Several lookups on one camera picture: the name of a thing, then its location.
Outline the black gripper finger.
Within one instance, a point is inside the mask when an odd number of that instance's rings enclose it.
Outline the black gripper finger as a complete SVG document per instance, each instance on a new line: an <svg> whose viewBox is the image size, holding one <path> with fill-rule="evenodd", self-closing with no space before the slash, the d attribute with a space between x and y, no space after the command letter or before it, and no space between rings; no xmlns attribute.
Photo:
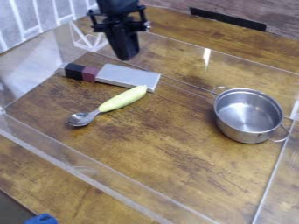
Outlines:
<svg viewBox="0 0 299 224"><path fill-rule="evenodd" d="M107 28L106 36L116 57L131 60L139 54L138 33L122 24Z"/></svg>

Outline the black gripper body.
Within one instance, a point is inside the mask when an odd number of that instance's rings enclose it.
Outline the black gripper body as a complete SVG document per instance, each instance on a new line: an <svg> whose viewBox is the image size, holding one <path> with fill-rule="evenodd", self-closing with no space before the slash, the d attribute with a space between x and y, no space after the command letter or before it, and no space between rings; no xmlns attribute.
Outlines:
<svg viewBox="0 0 299 224"><path fill-rule="evenodd" d="M90 10L94 32L107 32L123 25L131 32L147 32L151 22L146 18L146 6L139 0L96 0L98 10Z"/></svg>

